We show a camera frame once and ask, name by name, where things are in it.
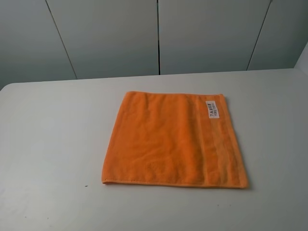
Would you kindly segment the orange terry towel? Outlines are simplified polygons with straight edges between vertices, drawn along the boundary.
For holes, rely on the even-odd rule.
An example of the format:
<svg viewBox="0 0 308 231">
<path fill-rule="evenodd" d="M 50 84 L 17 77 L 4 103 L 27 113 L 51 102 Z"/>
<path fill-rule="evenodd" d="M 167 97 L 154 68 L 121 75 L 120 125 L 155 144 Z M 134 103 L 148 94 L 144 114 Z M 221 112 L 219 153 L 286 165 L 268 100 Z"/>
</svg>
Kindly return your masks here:
<svg viewBox="0 0 308 231">
<path fill-rule="evenodd" d="M 216 102 L 218 119 L 209 118 L 206 101 Z M 225 97 L 127 92 L 109 141 L 102 182 L 247 188 Z"/>
</svg>

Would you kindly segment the white towel label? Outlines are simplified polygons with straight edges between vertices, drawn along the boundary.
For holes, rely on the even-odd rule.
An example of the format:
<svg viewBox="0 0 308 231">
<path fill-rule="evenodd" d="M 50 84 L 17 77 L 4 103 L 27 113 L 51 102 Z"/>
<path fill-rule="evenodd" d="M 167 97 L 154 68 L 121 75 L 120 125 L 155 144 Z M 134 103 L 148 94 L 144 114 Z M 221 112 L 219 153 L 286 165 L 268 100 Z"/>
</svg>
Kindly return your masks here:
<svg viewBox="0 0 308 231">
<path fill-rule="evenodd" d="M 215 101 L 206 101 L 206 106 L 208 109 L 208 116 L 210 119 L 218 119 L 219 112 Z"/>
</svg>

